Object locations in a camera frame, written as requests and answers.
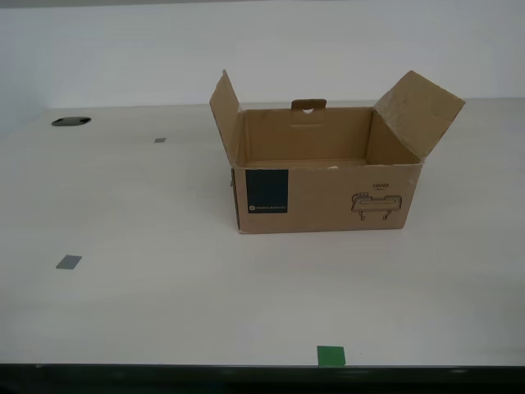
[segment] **gray tape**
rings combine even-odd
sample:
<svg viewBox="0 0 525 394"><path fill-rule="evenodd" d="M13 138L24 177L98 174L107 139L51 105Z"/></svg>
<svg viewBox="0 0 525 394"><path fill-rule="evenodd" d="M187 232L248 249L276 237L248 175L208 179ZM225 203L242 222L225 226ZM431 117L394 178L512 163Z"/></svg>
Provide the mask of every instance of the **gray tape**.
<svg viewBox="0 0 525 394"><path fill-rule="evenodd" d="M67 254L64 259L57 265L57 269L73 269L79 263L82 256L71 256Z"/></svg>

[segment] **green tape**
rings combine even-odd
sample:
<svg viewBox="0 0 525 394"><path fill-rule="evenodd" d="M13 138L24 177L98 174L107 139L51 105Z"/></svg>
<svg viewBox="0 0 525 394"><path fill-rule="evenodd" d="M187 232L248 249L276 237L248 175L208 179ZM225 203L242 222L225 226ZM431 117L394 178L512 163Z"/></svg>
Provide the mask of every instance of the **green tape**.
<svg viewBox="0 0 525 394"><path fill-rule="evenodd" d="M342 346L318 346L317 362L320 367L344 367L345 348Z"/></svg>

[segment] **box side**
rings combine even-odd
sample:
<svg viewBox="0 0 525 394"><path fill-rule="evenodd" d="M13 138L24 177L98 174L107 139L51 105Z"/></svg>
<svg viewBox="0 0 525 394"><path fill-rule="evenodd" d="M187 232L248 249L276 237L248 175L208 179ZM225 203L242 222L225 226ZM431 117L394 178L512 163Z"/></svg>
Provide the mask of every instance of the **box side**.
<svg viewBox="0 0 525 394"><path fill-rule="evenodd" d="M374 111L368 139L368 164L415 164L422 160L410 151Z"/></svg>
<svg viewBox="0 0 525 394"><path fill-rule="evenodd" d="M248 110L245 160L365 159L371 108Z"/></svg>
<svg viewBox="0 0 525 394"><path fill-rule="evenodd" d="M236 168L240 230L275 233L401 228L421 167Z"/></svg>
<svg viewBox="0 0 525 394"><path fill-rule="evenodd" d="M242 130L243 114L226 70L222 71L222 78L210 98L210 107L221 134L224 150L230 165L233 166Z"/></svg>
<svg viewBox="0 0 525 394"><path fill-rule="evenodd" d="M374 108L401 142L425 158L464 104L461 98L410 71Z"/></svg>
<svg viewBox="0 0 525 394"><path fill-rule="evenodd" d="M237 203L237 185L235 184L235 170L231 169L231 186L233 188L233 200L235 202L235 216L237 217L237 228L240 230L239 223L239 204Z"/></svg>

